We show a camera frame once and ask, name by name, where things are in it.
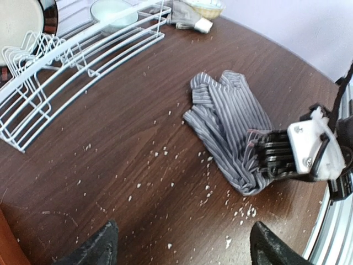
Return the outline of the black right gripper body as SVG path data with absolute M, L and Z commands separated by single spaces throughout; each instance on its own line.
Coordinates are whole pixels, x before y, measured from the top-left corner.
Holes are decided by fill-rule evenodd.
M 332 201 L 352 194 L 352 116 L 328 127 L 330 111 L 315 104 L 286 130 L 249 132 L 249 170 L 266 181 L 327 182 Z

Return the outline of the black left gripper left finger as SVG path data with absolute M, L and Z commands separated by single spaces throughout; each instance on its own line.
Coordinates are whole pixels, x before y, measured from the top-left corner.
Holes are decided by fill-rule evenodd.
M 111 219 L 71 254 L 52 264 L 117 264 L 118 226 Z

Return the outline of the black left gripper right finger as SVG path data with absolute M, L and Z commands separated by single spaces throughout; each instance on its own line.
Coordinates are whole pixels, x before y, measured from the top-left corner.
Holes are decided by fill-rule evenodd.
M 257 221 L 250 232 L 250 255 L 252 264 L 256 265 L 312 265 L 261 221 Z

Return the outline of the grey striped boxer underwear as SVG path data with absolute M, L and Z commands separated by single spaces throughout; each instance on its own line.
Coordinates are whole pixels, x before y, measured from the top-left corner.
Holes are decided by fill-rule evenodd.
M 245 76 L 225 70 L 215 80 L 201 72 L 190 87 L 192 107 L 184 120 L 236 191 L 245 196 L 260 193 L 271 180 L 261 173 L 254 146 L 274 127 Z

